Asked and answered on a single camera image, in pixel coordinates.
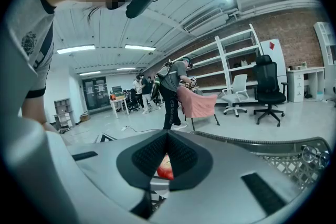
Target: black pants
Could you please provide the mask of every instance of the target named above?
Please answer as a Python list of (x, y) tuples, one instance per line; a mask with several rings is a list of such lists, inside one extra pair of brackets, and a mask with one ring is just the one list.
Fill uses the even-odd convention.
[(138, 97), (139, 97), (139, 103), (140, 103), (140, 106), (143, 108), (142, 94), (139, 93), (139, 94), (137, 94), (137, 95), (138, 95)]
[(172, 124), (179, 126), (181, 125), (181, 121), (178, 117), (177, 109), (179, 107), (179, 103), (177, 101), (177, 94), (162, 85), (160, 85), (160, 93), (164, 99), (164, 104), (166, 107), (166, 116), (164, 118), (164, 126), (163, 128), (166, 130), (170, 130)]

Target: floor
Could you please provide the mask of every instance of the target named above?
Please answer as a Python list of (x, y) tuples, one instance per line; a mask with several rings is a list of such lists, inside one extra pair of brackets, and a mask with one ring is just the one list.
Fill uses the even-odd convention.
[[(332, 101), (303, 103), (286, 103), (279, 105), (278, 110), (286, 114), (281, 119), (281, 127), (277, 127), (277, 121), (272, 116), (267, 116), (256, 125), (261, 113), (253, 115), (253, 109), (263, 109), (262, 106), (247, 106), (248, 113), (239, 112), (236, 118), (234, 112), (223, 114), (224, 105), (216, 105), (216, 115), (220, 126), (217, 126), (215, 118), (194, 119), (197, 131), (203, 131), (215, 135), (233, 137), (247, 140), (261, 141), (286, 141), (298, 140), (320, 136), (333, 148), (336, 141), (336, 108)], [(142, 110), (131, 112), (119, 112), (117, 120), (112, 109), (91, 116), (91, 119), (82, 122), (63, 136), (71, 144), (93, 143), (98, 135), (106, 133), (116, 139), (138, 135), (139, 131), (148, 129), (161, 129), (163, 127), (165, 108), (143, 115)], [(179, 109), (179, 117), (184, 122), (184, 116)], [(184, 132), (193, 130), (191, 120), (187, 119), (188, 127)], [(130, 126), (136, 131), (123, 127)]]

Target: red object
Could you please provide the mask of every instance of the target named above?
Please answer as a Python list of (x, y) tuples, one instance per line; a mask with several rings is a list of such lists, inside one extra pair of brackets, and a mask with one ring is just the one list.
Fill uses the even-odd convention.
[(160, 177), (164, 177), (170, 180), (174, 179), (172, 165), (170, 164), (170, 159), (167, 154), (163, 158), (162, 163), (158, 167), (157, 171)]

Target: chair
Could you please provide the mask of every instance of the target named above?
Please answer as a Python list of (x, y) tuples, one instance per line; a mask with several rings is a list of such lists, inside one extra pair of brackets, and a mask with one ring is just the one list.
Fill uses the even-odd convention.
[(257, 57), (256, 65), (253, 67), (253, 71), (256, 75), (258, 86), (255, 87), (255, 99), (261, 104), (268, 105), (267, 109), (254, 110), (253, 114), (256, 115), (257, 112), (264, 112), (258, 120), (260, 120), (266, 115), (271, 115), (278, 121), (278, 127), (280, 127), (280, 119), (275, 115), (275, 113), (281, 113), (284, 117), (283, 111), (272, 109), (273, 105), (281, 104), (286, 101), (285, 96), (285, 86), (288, 85), (286, 82), (282, 82), (283, 93), (280, 92), (278, 84), (278, 72), (277, 63), (273, 62), (269, 55), (262, 55)]
[(140, 108), (139, 108), (139, 104), (138, 104), (138, 101), (137, 101), (137, 98), (136, 98), (136, 91), (134, 89), (131, 89), (130, 91), (130, 96), (131, 96), (131, 100), (129, 102), (127, 102), (127, 108), (129, 111), (138, 111)]
[(193, 129), (195, 130), (193, 118), (204, 118), (208, 116), (215, 116), (217, 125), (220, 126), (215, 114), (215, 104), (217, 101), (217, 95), (210, 96), (198, 95), (186, 87), (180, 86), (177, 89), (178, 101), (182, 104), (182, 112), (186, 118), (191, 118)]
[(226, 115), (226, 112), (230, 110), (234, 110), (236, 117), (239, 117), (238, 110), (243, 110), (245, 113), (247, 113), (247, 109), (240, 108), (239, 105), (234, 105), (234, 103), (242, 102), (246, 99), (248, 99), (248, 94), (246, 91), (246, 80), (247, 80), (247, 74), (241, 74), (235, 76), (235, 79), (233, 81), (232, 85), (232, 91), (233, 93), (231, 94), (225, 94), (225, 91), (223, 90), (224, 96), (222, 97), (222, 100), (227, 102), (229, 105), (226, 107), (226, 110), (224, 110), (224, 115)]

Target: white wall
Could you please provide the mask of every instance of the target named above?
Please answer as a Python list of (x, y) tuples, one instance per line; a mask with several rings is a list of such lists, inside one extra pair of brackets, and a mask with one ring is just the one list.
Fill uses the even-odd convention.
[(133, 88), (133, 81), (135, 80), (135, 77), (135, 74), (106, 76), (108, 93), (110, 94), (112, 87), (116, 86), (121, 86), (123, 90), (131, 90)]
[(82, 88), (80, 88), (80, 85), (81, 80), (78, 75), (71, 72), (68, 67), (50, 69), (44, 94), (44, 107), (49, 123), (55, 122), (54, 101), (66, 98), (70, 98), (75, 122), (80, 121), (79, 117), (86, 111), (85, 104), (82, 104)]

